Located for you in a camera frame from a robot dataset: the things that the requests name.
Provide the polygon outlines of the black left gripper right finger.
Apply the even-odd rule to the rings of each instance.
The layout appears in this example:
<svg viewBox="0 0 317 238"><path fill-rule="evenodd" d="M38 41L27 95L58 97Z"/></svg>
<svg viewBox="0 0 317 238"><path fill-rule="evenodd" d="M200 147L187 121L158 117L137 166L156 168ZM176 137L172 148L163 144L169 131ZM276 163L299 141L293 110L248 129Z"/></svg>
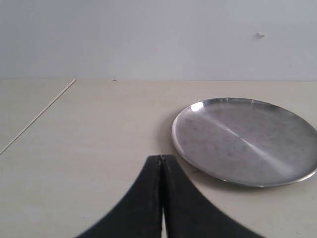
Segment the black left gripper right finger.
<svg viewBox="0 0 317 238"><path fill-rule="evenodd" d="M173 155L162 155L160 195L169 238L259 238L214 206Z"/></svg>

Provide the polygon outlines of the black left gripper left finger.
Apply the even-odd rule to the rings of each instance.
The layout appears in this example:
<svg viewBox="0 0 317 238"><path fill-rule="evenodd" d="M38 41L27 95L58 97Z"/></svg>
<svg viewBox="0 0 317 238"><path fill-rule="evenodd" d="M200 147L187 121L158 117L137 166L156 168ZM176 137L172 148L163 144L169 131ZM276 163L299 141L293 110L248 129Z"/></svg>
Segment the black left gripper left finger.
<svg viewBox="0 0 317 238"><path fill-rule="evenodd" d="M160 156L149 156L121 200L80 238L160 238Z"/></svg>

